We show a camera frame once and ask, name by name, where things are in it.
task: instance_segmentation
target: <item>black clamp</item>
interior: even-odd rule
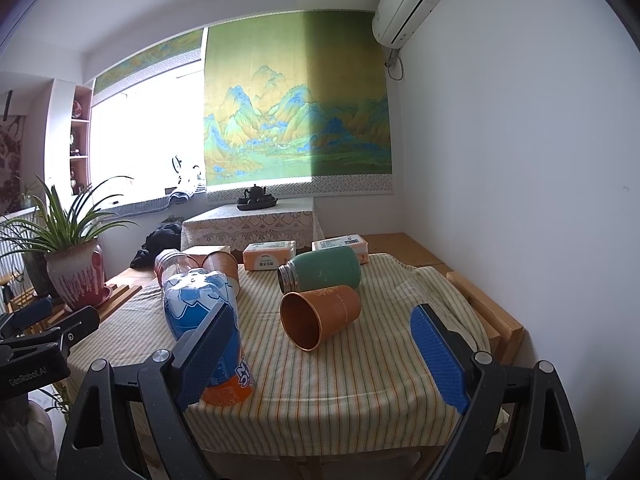
[[[5,316],[0,340],[0,401],[18,397],[69,376],[66,359],[71,347],[100,324],[91,306],[66,317],[45,332],[16,336],[51,314],[50,298]]]
[[[141,402],[170,479],[218,480],[182,412],[197,402],[231,339],[231,307],[210,312],[173,351],[111,367],[95,360],[82,382],[60,449],[57,480],[150,480],[130,409]]]
[[[422,344],[425,333],[428,342]],[[574,416],[551,363],[521,368],[473,352],[428,304],[414,309],[412,334],[445,402],[461,415],[429,480],[585,478]],[[504,449],[487,454],[500,407],[507,403],[514,403],[514,412]]]

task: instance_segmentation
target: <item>wooden frame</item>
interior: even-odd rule
[[[502,364],[510,365],[520,349],[525,330],[520,322],[459,272],[448,272],[447,280],[476,311],[489,338],[491,353]]]

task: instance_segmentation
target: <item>orange box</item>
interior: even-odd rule
[[[231,254],[231,246],[228,245],[196,245],[195,247],[189,247],[183,250],[184,254],[188,254],[191,258],[196,260],[199,266],[202,266],[204,259],[211,253],[216,251],[224,251]]]
[[[273,270],[296,255],[294,240],[249,244],[242,252],[246,270]]]
[[[327,238],[327,240],[318,240],[311,244],[312,251],[321,251],[331,247],[349,246],[356,253],[360,264],[369,263],[369,245],[367,241],[360,235],[338,236],[337,238]]]

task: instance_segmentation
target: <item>screw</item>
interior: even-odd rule
[[[99,372],[100,370],[103,370],[106,365],[107,361],[105,361],[104,359],[96,359],[93,363],[91,363],[91,370],[93,370],[94,372]]]
[[[169,358],[169,351],[165,350],[164,348],[160,350],[156,350],[154,354],[151,356],[151,358],[156,363],[164,363]]]
[[[481,365],[488,365],[491,364],[491,361],[493,361],[493,359],[491,358],[491,354],[487,352],[476,352],[474,359]]]
[[[554,366],[549,361],[540,361],[538,366],[545,374],[550,374],[555,370]]]

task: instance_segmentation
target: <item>ceramic flower pot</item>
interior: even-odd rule
[[[98,240],[47,254],[47,272],[60,298],[71,310],[97,306],[109,297],[104,285],[104,260]]]
[[[43,253],[23,253],[24,269],[29,275],[31,285],[39,297],[51,296],[53,299],[59,298],[56,288],[49,279],[47,272],[47,259]]]

